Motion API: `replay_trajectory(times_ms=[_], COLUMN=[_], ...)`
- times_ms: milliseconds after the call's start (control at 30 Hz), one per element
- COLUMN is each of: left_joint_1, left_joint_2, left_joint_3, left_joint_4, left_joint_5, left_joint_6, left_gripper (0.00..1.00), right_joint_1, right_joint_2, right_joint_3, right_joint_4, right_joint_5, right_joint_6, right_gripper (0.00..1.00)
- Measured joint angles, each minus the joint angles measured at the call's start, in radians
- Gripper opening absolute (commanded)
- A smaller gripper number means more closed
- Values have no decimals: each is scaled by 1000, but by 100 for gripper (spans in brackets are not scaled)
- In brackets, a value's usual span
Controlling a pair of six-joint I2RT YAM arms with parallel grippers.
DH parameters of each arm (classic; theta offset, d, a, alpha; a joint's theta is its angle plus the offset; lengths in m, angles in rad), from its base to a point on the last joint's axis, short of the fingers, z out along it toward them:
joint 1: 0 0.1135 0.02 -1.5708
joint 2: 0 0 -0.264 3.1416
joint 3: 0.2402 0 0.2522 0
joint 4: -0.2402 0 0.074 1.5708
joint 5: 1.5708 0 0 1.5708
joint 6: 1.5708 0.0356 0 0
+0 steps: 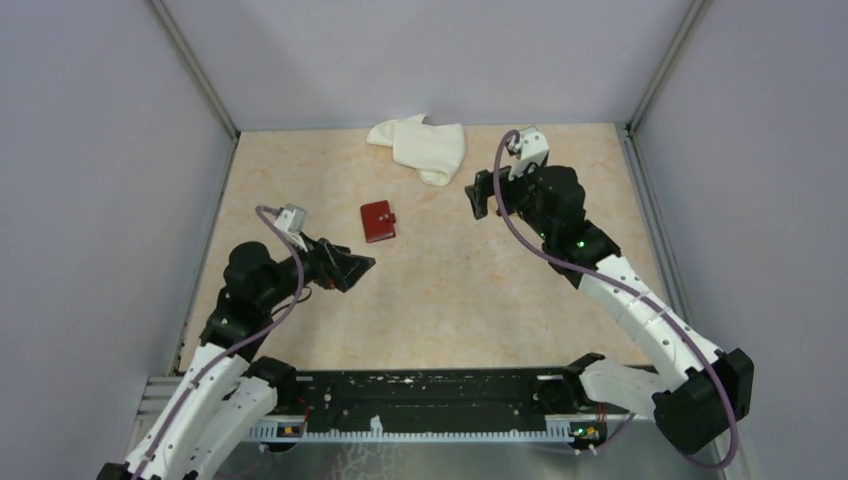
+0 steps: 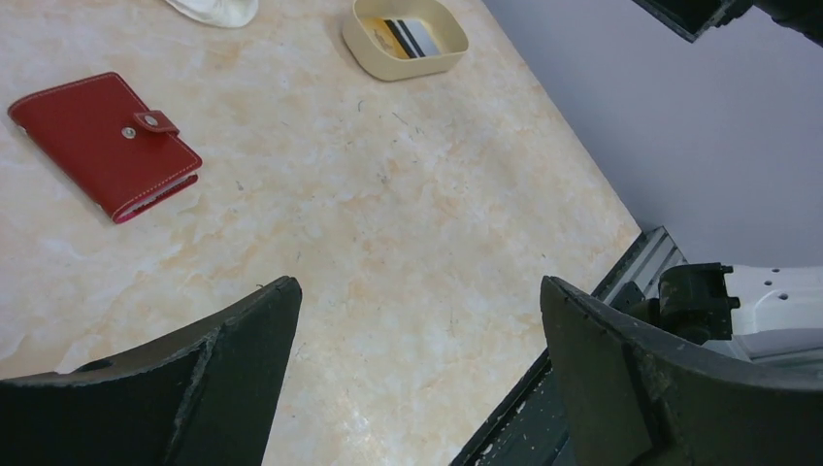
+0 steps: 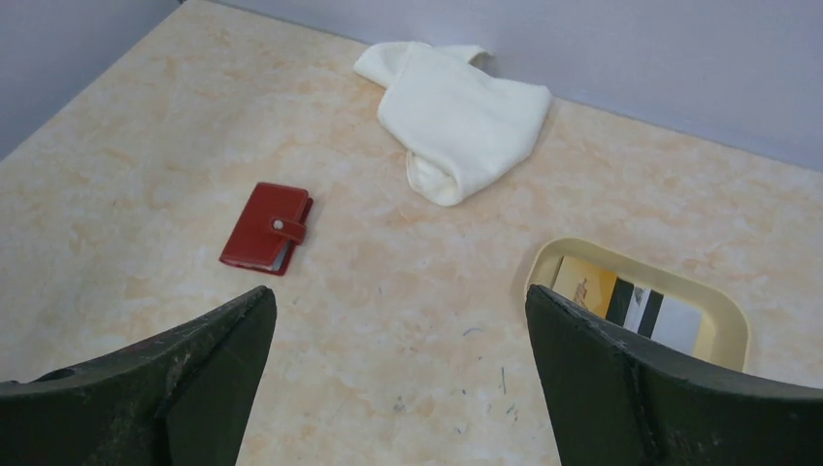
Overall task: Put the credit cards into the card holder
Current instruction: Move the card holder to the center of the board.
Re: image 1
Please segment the red leather card holder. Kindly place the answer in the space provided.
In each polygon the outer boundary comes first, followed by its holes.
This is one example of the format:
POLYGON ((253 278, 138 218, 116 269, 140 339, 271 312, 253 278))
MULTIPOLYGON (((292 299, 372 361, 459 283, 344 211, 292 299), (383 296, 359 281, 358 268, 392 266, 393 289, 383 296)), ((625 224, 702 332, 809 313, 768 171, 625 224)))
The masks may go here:
POLYGON ((376 243, 396 237, 396 216, 388 200, 364 204, 360 216, 367 243, 376 243))

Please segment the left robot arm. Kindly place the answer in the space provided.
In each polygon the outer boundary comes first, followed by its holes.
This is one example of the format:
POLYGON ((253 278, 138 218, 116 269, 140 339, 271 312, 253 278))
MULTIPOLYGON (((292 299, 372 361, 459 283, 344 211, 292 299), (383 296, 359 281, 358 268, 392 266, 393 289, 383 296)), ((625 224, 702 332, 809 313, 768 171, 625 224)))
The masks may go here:
POLYGON ((192 362, 154 425, 101 479, 211 479, 248 431, 300 399, 294 367, 257 352, 279 321, 273 311, 308 285, 350 290, 376 264, 325 238, 306 238, 284 261, 256 241, 235 247, 224 287, 192 362))

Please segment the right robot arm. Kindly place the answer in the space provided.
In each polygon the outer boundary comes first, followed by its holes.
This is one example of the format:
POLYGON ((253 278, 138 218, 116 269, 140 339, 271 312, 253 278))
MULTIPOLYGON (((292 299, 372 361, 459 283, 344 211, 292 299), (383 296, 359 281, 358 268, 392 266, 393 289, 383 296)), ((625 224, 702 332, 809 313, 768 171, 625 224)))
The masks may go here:
POLYGON ((724 351, 683 321, 640 279, 621 248, 586 216, 585 190, 571 167, 540 167, 510 178, 481 170, 465 187, 475 219, 496 199, 542 240, 543 258, 596 301, 649 358, 649 371, 587 354, 570 367, 563 398, 576 412, 608 403, 651 418, 665 439, 692 456, 734 431, 750 410, 754 362, 724 351))

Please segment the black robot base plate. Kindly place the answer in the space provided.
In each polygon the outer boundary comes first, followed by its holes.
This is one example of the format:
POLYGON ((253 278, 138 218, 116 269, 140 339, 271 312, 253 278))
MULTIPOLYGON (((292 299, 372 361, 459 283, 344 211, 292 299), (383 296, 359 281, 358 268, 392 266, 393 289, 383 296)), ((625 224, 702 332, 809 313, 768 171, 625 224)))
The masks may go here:
POLYGON ((309 433, 541 433, 556 416, 619 414, 576 392, 562 367, 301 371, 277 413, 303 416, 309 433))

